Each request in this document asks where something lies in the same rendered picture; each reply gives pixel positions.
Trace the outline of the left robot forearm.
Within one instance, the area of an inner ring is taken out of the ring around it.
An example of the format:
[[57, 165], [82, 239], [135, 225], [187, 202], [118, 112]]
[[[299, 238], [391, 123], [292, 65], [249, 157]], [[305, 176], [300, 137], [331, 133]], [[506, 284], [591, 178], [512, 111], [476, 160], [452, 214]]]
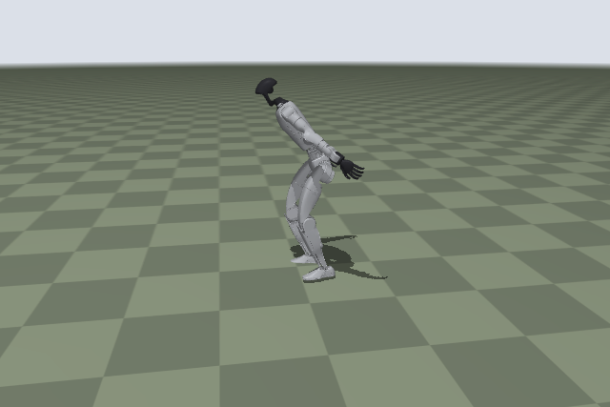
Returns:
[[331, 160], [335, 163], [337, 163], [337, 161], [340, 159], [340, 157], [336, 154], [336, 149], [326, 143], [319, 134], [308, 131], [304, 133], [304, 138], [307, 141], [312, 142], [314, 148], [320, 150], [326, 157], [331, 158]]

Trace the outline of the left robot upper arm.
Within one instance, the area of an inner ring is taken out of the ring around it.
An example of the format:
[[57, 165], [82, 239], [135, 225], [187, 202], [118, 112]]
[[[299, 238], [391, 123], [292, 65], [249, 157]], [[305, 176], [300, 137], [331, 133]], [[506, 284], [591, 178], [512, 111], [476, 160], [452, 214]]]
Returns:
[[[289, 123], [291, 123], [300, 132], [314, 132], [314, 130], [300, 117], [294, 107], [286, 106], [281, 111], [281, 116]], [[312, 142], [307, 141], [303, 135], [303, 142], [306, 145], [313, 145]]]

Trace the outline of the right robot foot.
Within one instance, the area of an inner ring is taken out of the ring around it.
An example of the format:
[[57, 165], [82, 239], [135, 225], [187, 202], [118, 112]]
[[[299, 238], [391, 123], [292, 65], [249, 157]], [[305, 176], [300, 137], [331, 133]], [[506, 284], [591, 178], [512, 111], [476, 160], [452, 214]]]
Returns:
[[[312, 256], [312, 255], [310, 254], [310, 256]], [[294, 262], [294, 263], [316, 263], [313, 257], [308, 257], [308, 256], [306, 256], [306, 254], [304, 254], [304, 255], [302, 255], [300, 257], [291, 259], [291, 262]]]

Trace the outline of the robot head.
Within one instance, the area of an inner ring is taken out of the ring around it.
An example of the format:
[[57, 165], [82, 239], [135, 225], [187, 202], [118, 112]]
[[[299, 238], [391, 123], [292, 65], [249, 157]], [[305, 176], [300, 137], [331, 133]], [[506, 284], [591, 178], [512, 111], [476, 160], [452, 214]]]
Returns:
[[[265, 78], [257, 85], [257, 87], [255, 89], [255, 93], [262, 94], [270, 106], [272, 106], [273, 104], [276, 104], [276, 106], [277, 106], [280, 103], [285, 104], [287, 102], [290, 102], [288, 100], [282, 99], [281, 97], [278, 97], [277, 99], [275, 99], [273, 101], [270, 99], [268, 93], [272, 93], [274, 91], [273, 86], [276, 83], [277, 82], [273, 78]], [[278, 108], [279, 107], [277, 107], [277, 110], [278, 110]]]

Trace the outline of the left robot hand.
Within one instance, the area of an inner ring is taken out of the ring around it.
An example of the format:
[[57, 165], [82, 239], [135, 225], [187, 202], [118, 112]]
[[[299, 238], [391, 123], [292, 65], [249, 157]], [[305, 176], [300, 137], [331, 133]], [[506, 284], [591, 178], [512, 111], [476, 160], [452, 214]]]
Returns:
[[[350, 160], [345, 160], [344, 156], [341, 153], [339, 153], [339, 152], [335, 152], [335, 153], [340, 157], [340, 159], [337, 161], [336, 164], [340, 165], [340, 169], [342, 170], [342, 172], [345, 175], [345, 177], [348, 178], [348, 179], [350, 179], [350, 177], [352, 177], [353, 179], [358, 180], [358, 177], [361, 177], [362, 174], [357, 174], [357, 173], [364, 173], [364, 172], [361, 172], [361, 171], [359, 171], [357, 169], [364, 170], [365, 168], [359, 167], [358, 165], [354, 164]], [[356, 176], [358, 176], [358, 177], [356, 177]]]

